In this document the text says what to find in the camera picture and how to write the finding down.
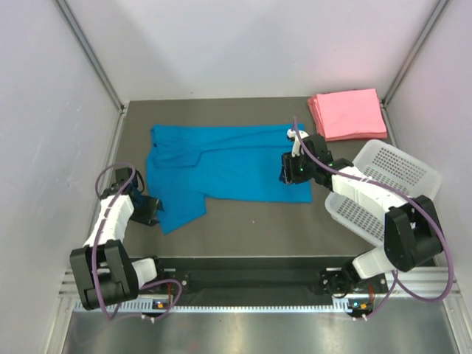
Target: gray tabletop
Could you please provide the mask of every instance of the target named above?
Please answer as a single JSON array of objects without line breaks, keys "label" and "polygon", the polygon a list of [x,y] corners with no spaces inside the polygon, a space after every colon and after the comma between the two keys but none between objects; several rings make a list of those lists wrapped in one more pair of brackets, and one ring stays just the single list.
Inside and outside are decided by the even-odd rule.
[{"label": "gray tabletop", "polygon": [[[168,125],[234,126],[291,122],[297,115],[308,133],[315,130],[307,97],[131,102],[117,161],[146,171],[150,129]],[[333,142],[335,159],[352,160],[364,140]],[[353,256],[371,249],[359,236],[336,223],[325,209],[328,191],[312,183],[313,203],[257,203],[206,199],[207,214],[163,235],[129,223],[125,247],[132,256]]]}]

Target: perforated basket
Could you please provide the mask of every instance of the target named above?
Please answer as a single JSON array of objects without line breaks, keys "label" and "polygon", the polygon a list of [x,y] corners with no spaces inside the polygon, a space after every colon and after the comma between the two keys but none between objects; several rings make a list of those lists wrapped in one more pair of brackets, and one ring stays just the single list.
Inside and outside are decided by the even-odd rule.
[{"label": "perforated basket", "polygon": [[[353,163],[365,175],[411,197],[425,195],[433,199],[441,185],[441,176],[436,170],[380,140],[368,141]],[[372,245],[384,244],[384,220],[378,220],[349,198],[333,192],[324,205],[334,220]]]}]

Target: stack of folded cloth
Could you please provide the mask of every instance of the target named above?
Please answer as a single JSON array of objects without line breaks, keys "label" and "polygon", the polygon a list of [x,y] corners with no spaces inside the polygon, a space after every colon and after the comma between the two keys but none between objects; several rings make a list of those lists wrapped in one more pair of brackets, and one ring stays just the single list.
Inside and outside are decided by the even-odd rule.
[{"label": "stack of folded cloth", "polygon": [[375,89],[317,94],[308,99],[316,129],[327,141],[385,139],[386,126]]}]

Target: white wall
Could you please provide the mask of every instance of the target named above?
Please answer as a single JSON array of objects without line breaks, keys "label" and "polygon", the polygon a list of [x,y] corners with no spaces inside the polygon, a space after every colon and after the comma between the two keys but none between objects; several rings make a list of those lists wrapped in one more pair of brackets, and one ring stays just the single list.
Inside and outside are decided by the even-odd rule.
[{"label": "white wall", "polygon": [[439,170],[435,200],[472,313],[472,1],[451,1],[388,111],[399,145]]},{"label": "white wall", "polygon": [[39,353],[117,110],[51,0],[0,1],[0,353]]},{"label": "white wall", "polygon": [[69,0],[122,100],[383,96],[436,0]]}]

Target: gray floor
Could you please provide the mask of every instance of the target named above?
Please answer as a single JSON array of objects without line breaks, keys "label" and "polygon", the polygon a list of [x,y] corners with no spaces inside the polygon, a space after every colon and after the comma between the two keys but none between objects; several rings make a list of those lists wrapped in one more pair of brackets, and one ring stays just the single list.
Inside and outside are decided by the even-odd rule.
[{"label": "gray floor", "polygon": [[[269,125],[297,115],[314,132],[306,97],[131,102],[117,161],[145,172],[150,129],[168,125]],[[334,158],[353,159],[363,140],[330,143]],[[312,204],[255,203],[208,198],[207,214],[163,235],[159,226],[129,223],[125,247],[130,255],[166,257],[352,256],[370,244],[331,219],[328,191],[313,183]]]},{"label": "gray floor", "polygon": [[[106,327],[107,331],[97,337]],[[88,346],[81,346],[92,341]],[[391,299],[367,323],[342,313],[178,314],[154,325],[107,324],[101,313],[74,313],[63,354],[454,354],[442,304]]]}]

